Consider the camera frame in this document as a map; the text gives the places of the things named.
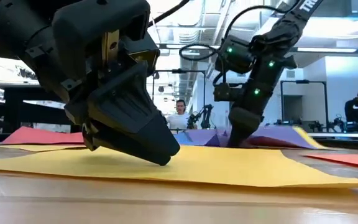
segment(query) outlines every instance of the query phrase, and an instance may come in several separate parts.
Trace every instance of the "wooden table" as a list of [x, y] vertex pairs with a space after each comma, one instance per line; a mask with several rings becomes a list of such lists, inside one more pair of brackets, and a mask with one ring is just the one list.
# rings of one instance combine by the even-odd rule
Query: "wooden table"
[[[358, 178], [358, 168], [300, 156], [307, 152], [283, 151], [329, 174]], [[26, 154], [0, 149], [0, 158]], [[0, 173], [0, 223], [358, 224], [358, 189], [217, 187]]]

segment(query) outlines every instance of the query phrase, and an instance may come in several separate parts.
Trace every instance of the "fluorescent light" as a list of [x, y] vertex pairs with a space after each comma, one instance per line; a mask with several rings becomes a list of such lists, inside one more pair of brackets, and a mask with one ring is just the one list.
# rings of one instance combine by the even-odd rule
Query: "fluorescent light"
[[299, 52], [330, 52], [330, 53], [354, 53], [357, 49], [337, 49], [337, 48], [315, 48], [315, 47], [298, 47]]
[[[167, 44], [168, 49], [181, 49], [182, 47], [185, 47], [185, 46], [186, 45], [184, 45], [184, 44]], [[220, 48], [219, 45], [211, 45], [211, 47], [214, 49]], [[188, 47], [187, 49], [207, 49], [207, 48], [202, 47], [202, 46], [192, 46], [192, 47]]]
[[194, 55], [194, 56], [199, 56], [200, 53], [198, 52], [184, 52], [183, 55]]

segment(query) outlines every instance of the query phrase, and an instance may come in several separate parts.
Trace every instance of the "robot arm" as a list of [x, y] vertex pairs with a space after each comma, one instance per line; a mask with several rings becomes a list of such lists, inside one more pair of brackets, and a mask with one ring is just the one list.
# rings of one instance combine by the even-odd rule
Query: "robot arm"
[[224, 40], [219, 49], [216, 69], [223, 74], [227, 70], [237, 73], [251, 71], [241, 91], [234, 91], [225, 80], [215, 87], [216, 101], [234, 101], [229, 113], [232, 124], [229, 147], [237, 147], [263, 121], [264, 109], [283, 69], [296, 68], [294, 58], [286, 58], [285, 55], [299, 41], [308, 19], [322, 1], [298, 1], [295, 7], [276, 22], [271, 31], [254, 36], [250, 43], [231, 35]]
[[201, 118], [201, 116], [203, 117], [203, 120], [201, 121], [201, 128], [202, 129], [210, 128], [211, 125], [209, 123], [209, 119], [211, 117], [212, 108], [214, 107], [211, 104], [205, 105], [200, 112], [198, 112], [197, 114], [190, 115], [187, 121], [187, 129], [194, 129], [195, 123]]
[[212, 105], [205, 105], [204, 106], [203, 120], [201, 121], [201, 128], [202, 129], [211, 128], [211, 124], [209, 123], [209, 120], [211, 119], [212, 108], [214, 108]]
[[66, 103], [92, 151], [165, 165], [180, 147], [146, 90], [160, 53], [149, 15], [146, 0], [0, 0], [0, 57]]

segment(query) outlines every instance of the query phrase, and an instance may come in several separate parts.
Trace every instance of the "yellow cloth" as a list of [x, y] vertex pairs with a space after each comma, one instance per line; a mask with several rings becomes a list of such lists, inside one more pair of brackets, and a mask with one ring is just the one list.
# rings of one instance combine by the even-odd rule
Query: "yellow cloth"
[[5, 145], [0, 146], [8, 149], [22, 149], [30, 152], [48, 152], [62, 149], [86, 149], [85, 146], [58, 146], [58, 145]]
[[265, 149], [182, 146], [163, 167], [106, 148], [62, 150], [0, 159], [0, 170], [256, 187], [358, 187], [358, 179], [328, 175], [286, 158], [281, 151]]

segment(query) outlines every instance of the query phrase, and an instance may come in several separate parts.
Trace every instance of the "black cable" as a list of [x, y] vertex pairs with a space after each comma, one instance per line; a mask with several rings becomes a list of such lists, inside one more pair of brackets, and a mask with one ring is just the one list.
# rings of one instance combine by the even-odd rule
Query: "black cable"
[[212, 123], [212, 125], [214, 126], [214, 129], [216, 129], [216, 125], [214, 123], [214, 121], [212, 120], [212, 117], [215, 116], [215, 113], [211, 113], [211, 117], [209, 118], [209, 121]]
[[[281, 10], [281, 9], [277, 9], [276, 7], [272, 7], [272, 6], [252, 6], [252, 7], [248, 7], [247, 9], [244, 9], [243, 11], [241, 11], [240, 13], [238, 13], [236, 16], [234, 16], [233, 20], [229, 23], [226, 31], [225, 31], [225, 34], [224, 34], [224, 39], [226, 39], [229, 35], [229, 31], [231, 30], [233, 24], [238, 20], [238, 18], [240, 18], [242, 15], [244, 15], [245, 13], [249, 12], [249, 11], [252, 11], [252, 10], [255, 10], [255, 9], [270, 9], [270, 10], [273, 10], [275, 12], [279, 12], [279, 13], [283, 13], [283, 14], [286, 14], [287, 12], [290, 12], [292, 9], [294, 9], [296, 7], [296, 5], [298, 5], [298, 3], [300, 2], [300, 0], [296, 0], [296, 2], [294, 3], [294, 5], [292, 5], [291, 8], [289, 8], [288, 10], [284, 11], [284, 10]], [[211, 51], [210, 54], [206, 55], [206, 56], [203, 56], [203, 57], [199, 57], [199, 58], [190, 58], [190, 57], [186, 57], [183, 55], [183, 51], [184, 50], [189, 50], [190, 47], [205, 47], [207, 49], [209, 49]], [[179, 50], [179, 56], [185, 60], [188, 60], [188, 61], [200, 61], [200, 60], [205, 60], [207, 58], [210, 58], [212, 57], [213, 55], [217, 55], [222, 63], [222, 72], [219, 73], [213, 80], [213, 85], [215, 85], [218, 80], [220, 78], [223, 78], [222, 79], [222, 82], [223, 83], [226, 83], [226, 70], [224, 69], [224, 64], [226, 63], [229, 63], [227, 60], [224, 59], [224, 57], [219, 53], [219, 50], [220, 48], [218, 49], [215, 49], [213, 48], [212, 46], [208, 45], [208, 44], [188, 44], [184, 47], [182, 47], [180, 50]]]
[[164, 12], [163, 14], [157, 16], [157, 18], [155, 18], [154, 21], [150, 21], [147, 27], [152, 27], [154, 24], [160, 22], [161, 20], [167, 18], [168, 16], [171, 16], [173, 13], [175, 13], [177, 10], [179, 10], [180, 8], [182, 8], [189, 2], [190, 2], [190, 0], [182, 0], [175, 7], [171, 8], [167, 12]]

